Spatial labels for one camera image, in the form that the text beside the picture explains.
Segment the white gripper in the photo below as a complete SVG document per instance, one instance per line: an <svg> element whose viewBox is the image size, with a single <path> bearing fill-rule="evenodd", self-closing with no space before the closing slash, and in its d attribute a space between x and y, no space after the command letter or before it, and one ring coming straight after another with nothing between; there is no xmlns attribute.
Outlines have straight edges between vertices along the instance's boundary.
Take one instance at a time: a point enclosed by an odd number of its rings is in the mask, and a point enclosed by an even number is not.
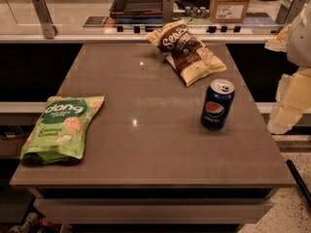
<svg viewBox="0 0 311 233"><path fill-rule="evenodd" d="M265 43L267 50L286 52L291 25L285 26ZM277 89L277 107L272 109L267 129L272 134L290 131L311 108L311 69L299 68L293 75L284 74Z"/></svg>

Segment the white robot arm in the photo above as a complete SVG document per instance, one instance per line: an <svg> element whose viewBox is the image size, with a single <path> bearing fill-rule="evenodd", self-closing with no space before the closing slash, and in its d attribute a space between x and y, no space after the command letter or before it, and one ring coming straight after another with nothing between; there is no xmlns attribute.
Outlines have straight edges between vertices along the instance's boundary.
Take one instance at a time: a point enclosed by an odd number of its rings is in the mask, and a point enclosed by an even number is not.
<svg viewBox="0 0 311 233"><path fill-rule="evenodd" d="M285 134L311 108L311 1L264 47L285 52L298 67L294 74L282 75L267 124L270 133Z"/></svg>

